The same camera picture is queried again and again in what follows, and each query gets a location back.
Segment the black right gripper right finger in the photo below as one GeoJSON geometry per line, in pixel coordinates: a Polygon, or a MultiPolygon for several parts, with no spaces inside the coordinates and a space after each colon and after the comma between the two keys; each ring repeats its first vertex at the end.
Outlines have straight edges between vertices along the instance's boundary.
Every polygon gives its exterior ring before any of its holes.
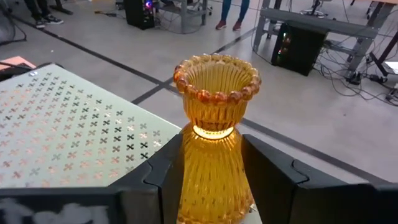
{"type": "Polygon", "coordinates": [[[370,223],[375,189],[348,184],[245,134],[244,170],[261,221],[282,223],[370,223]]]}

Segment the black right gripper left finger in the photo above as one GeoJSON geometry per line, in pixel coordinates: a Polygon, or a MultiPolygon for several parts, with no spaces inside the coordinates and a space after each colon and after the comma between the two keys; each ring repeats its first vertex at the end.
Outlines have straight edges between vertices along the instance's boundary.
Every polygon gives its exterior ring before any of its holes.
{"type": "Polygon", "coordinates": [[[118,190],[110,223],[177,221],[183,182],[183,136],[175,135],[138,167],[111,184],[118,190]]]}

